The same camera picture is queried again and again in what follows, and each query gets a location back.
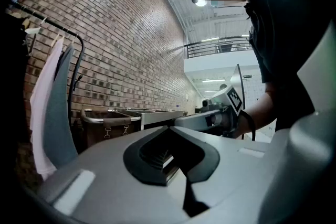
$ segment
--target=metal railing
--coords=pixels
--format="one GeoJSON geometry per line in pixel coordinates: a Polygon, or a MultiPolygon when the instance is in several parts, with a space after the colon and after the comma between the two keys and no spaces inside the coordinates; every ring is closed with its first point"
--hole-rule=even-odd
{"type": "Polygon", "coordinates": [[[252,50],[246,37],[225,37],[213,41],[191,43],[184,45],[184,47],[186,47],[188,58],[230,51],[252,50]]]}

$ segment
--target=black shirt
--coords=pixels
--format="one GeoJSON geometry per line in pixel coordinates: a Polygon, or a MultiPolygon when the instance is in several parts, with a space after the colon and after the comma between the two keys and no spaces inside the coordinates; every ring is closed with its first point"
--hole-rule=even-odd
{"type": "Polygon", "coordinates": [[[333,5],[328,0],[249,0],[245,8],[262,81],[277,87],[276,130],[289,128],[314,111],[297,72],[322,38],[333,5]]]}

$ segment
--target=white towel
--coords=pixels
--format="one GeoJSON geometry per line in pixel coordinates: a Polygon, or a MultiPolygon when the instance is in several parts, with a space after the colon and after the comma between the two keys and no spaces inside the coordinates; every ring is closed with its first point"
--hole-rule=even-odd
{"type": "Polygon", "coordinates": [[[51,163],[43,150],[43,130],[46,107],[54,82],[57,62],[62,53],[63,40],[64,39],[61,38],[56,42],[51,55],[38,77],[33,94],[30,98],[30,106],[32,108],[30,129],[33,131],[31,139],[34,161],[36,170],[42,175],[43,180],[46,180],[56,170],[55,166],[51,163]]]}

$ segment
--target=hanging garment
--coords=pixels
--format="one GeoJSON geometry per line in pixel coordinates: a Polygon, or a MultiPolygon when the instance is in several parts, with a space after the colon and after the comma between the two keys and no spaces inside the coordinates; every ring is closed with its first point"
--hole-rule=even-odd
{"type": "Polygon", "coordinates": [[[67,81],[73,46],[59,67],[47,104],[43,146],[57,169],[78,156],[68,121],[67,81]]]}
{"type": "Polygon", "coordinates": [[[67,58],[67,56],[70,53],[70,51],[71,51],[71,46],[68,46],[67,49],[65,50],[65,52],[62,52],[61,57],[59,57],[59,60],[58,60],[58,63],[57,63],[57,67],[56,67],[56,72],[55,72],[54,80],[57,77],[59,68],[63,64],[64,60],[67,58]]]}
{"type": "Polygon", "coordinates": [[[53,87],[54,75],[58,59],[62,52],[63,39],[56,42],[54,49],[49,56],[43,70],[36,82],[33,94],[30,99],[32,116],[30,118],[30,129],[33,143],[33,153],[36,170],[46,180],[55,170],[43,149],[44,122],[46,117],[47,103],[53,87]]]}

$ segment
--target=wrist strap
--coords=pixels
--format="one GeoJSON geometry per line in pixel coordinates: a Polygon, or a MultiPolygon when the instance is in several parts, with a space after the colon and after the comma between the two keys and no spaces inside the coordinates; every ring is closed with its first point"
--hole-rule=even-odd
{"type": "Polygon", "coordinates": [[[242,116],[245,117],[245,119],[247,120],[248,126],[250,127],[251,131],[252,131],[252,141],[256,140],[256,125],[254,124],[254,120],[252,119],[252,117],[247,114],[245,111],[241,110],[240,114],[242,116]]]}

